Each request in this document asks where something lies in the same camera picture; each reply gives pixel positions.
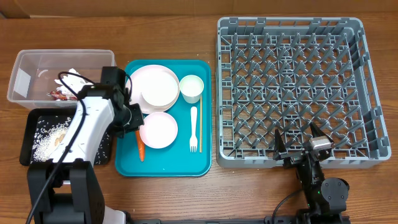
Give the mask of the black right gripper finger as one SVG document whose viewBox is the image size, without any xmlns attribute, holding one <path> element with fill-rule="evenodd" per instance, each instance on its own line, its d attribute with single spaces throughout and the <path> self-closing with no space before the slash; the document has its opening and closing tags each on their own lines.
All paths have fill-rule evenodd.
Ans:
<svg viewBox="0 0 398 224">
<path fill-rule="evenodd" d="M 275 153 L 286 153 L 287 150 L 285 148 L 285 144 L 282 140 L 282 136 L 278 129 L 275 130 L 275 144 L 274 144 L 274 152 Z"/>
<path fill-rule="evenodd" d="M 310 123 L 310 130 L 312 133 L 312 138 L 325 136 L 325 133 L 314 122 Z"/>
</svg>

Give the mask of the orange carrot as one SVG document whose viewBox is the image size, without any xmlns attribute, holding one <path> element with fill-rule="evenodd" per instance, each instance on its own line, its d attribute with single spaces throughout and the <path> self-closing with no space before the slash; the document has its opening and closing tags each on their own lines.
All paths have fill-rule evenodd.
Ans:
<svg viewBox="0 0 398 224">
<path fill-rule="evenodd" d="M 137 141 L 137 148 L 139 151 L 139 158 L 141 160 L 141 162 L 144 162 L 145 159 L 145 144 L 141 139 L 141 135 L 139 131 L 135 132 L 136 135 L 136 141 Z"/>
</svg>

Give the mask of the small pink plate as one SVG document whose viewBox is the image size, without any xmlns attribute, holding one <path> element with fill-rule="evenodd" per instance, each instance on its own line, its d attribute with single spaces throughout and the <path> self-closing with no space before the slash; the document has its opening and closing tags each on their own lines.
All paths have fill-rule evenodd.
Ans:
<svg viewBox="0 0 398 224">
<path fill-rule="evenodd" d="M 162 149 L 171 145 L 178 134 L 178 125 L 173 116 L 164 112 L 155 112 L 144 118 L 139 134 L 146 146 Z"/>
</svg>

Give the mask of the white napkin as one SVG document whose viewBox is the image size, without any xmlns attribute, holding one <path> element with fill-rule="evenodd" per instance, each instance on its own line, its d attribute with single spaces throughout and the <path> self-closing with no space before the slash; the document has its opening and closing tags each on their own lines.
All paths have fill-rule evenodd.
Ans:
<svg viewBox="0 0 398 224">
<path fill-rule="evenodd" d="M 75 93 L 78 93 L 83 86 L 92 85 L 91 82 L 84 80 L 83 78 L 76 77 L 73 75 L 64 75 L 62 80 L 69 86 Z M 56 91 L 61 91 L 64 95 L 75 96 L 72 92 L 66 88 L 60 80 L 55 80 L 55 83 L 59 85 Z"/>
</svg>

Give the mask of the red snack wrapper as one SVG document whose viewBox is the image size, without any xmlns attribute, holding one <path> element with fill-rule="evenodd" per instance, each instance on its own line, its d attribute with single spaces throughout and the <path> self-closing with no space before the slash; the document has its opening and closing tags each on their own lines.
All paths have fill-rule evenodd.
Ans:
<svg viewBox="0 0 398 224">
<path fill-rule="evenodd" d="M 77 97 L 64 95 L 61 91 L 51 91 L 47 95 L 56 101 L 68 101 L 68 100 L 77 101 Z"/>
</svg>

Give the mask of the rice and peanuts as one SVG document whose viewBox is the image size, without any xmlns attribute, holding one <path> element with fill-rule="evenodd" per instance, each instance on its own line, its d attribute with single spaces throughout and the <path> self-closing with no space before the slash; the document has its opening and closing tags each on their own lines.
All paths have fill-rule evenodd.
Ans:
<svg viewBox="0 0 398 224">
<path fill-rule="evenodd" d="M 40 116 L 35 130 L 31 162 L 46 161 L 60 144 L 72 121 L 72 116 Z M 95 156 L 95 165 L 105 165 L 111 155 L 112 137 L 105 132 Z"/>
</svg>

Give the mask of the white bowl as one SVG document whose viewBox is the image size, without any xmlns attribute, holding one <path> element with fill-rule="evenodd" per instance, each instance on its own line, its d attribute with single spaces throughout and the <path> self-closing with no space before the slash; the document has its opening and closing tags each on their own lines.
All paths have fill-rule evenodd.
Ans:
<svg viewBox="0 0 398 224">
<path fill-rule="evenodd" d="M 145 79 L 142 90 L 143 99 L 152 106 L 166 106 L 178 95 L 178 83 L 169 72 L 150 72 Z"/>
</svg>

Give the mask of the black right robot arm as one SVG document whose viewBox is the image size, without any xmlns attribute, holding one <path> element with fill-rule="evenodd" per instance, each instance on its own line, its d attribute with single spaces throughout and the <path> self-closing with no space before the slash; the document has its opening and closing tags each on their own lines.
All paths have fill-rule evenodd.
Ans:
<svg viewBox="0 0 398 224">
<path fill-rule="evenodd" d="M 310 123 L 312 137 L 303 143 L 299 152 L 288 153 L 282 136 L 275 130 L 273 159 L 283 161 L 285 169 L 295 168 L 302 188 L 286 196 L 274 209 L 271 223 L 350 223 L 349 216 L 343 216 L 346 210 L 349 184 L 341 178 L 325 178 L 320 162 L 331 156 L 334 141 L 315 123 Z M 307 208 L 297 210 L 294 216 L 277 216 L 278 209 L 289 198 L 303 192 Z"/>
</svg>

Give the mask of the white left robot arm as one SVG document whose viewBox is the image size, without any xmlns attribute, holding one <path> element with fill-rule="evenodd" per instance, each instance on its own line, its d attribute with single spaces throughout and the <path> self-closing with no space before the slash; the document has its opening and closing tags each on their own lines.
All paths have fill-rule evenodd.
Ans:
<svg viewBox="0 0 398 224">
<path fill-rule="evenodd" d="M 79 92 L 76 111 L 65 137 L 45 162 L 27 171 L 32 208 L 26 222 L 132 223 L 130 213 L 106 206 L 94 172 L 104 133 L 117 137 L 139 130 L 144 118 L 130 104 L 130 76 L 118 67 L 103 67 L 98 83 L 90 80 Z"/>
</svg>

